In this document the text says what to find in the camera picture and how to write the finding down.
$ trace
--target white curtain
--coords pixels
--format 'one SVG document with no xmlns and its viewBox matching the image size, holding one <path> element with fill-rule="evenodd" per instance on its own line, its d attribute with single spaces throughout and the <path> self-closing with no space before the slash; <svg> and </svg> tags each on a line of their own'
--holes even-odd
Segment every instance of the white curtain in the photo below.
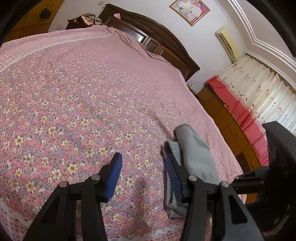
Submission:
<svg viewBox="0 0 296 241">
<path fill-rule="evenodd" d="M 278 121 L 296 136 L 296 96 L 269 68 L 250 56 L 219 74 L 260 123 Z"/>
</svg>

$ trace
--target floral bedspread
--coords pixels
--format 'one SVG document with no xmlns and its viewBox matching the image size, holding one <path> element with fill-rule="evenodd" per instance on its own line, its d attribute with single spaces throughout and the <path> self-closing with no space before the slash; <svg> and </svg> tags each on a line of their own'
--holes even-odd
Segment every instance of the floral bedspread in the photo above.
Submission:
<svg viewBox="0 0 296 241">
<path fill-rule="evenodd" d="M 60 182 L 87 179 L 115 152 L 123 166 L 102 204 L 108 238 L 178 240 L 183 221 L 163 207 L 160 146 L 182 123 L 205 139 L 221 180 L 242 174 L 180 72 L 126 33 L 93 26 L 41 34 L 0 54 L 0 222 L 13 240 Z"/>
</svg>

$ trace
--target dark wooden headboard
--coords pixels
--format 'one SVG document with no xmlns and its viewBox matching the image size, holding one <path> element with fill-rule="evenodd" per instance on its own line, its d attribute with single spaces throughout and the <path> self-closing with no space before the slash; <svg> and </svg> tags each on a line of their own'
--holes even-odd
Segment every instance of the dark wooden headboard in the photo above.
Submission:
<svg viewBox="0 0 296 241">
<path fill-rule="evenodd" d="M 114 17 L 115 13 L 120 13 L 121 19 Z M 99 18 L 103 20 L 103 24 L 129 33 L 148 51 L 165 58 L 181 71 L 185 81 L 200 70 L 180 41 L 158 22 L 112 4 L 106 4 Z"/>
</svg>

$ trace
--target air conditioner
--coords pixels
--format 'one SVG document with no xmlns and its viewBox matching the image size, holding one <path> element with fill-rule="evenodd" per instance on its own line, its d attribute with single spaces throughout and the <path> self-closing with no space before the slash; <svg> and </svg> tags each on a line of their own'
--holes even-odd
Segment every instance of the air conditioner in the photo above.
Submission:
<svg viewBox="0 0 296 241">
<path fill-rule="evenodd" d="M 220 40 L 231 61 L 233 63 L 236 62 L 239 59 L 239 52 L 227 29 L 223 27 L 219 28 L 216 32 L 216 36 Z"/>
</svg>

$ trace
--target picture frame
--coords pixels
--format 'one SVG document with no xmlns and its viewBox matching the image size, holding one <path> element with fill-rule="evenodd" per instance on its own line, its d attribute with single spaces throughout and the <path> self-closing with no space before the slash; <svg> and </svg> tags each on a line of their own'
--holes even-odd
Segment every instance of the picture frame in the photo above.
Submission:
<svg viewBox="0 0 296 241">
<path fill-rule="evenodd" d="M 170 8 L 182 16 L 191 26 L 210 11 L 201 0 L 176 0 L 170 5 Z"/>
</svg>

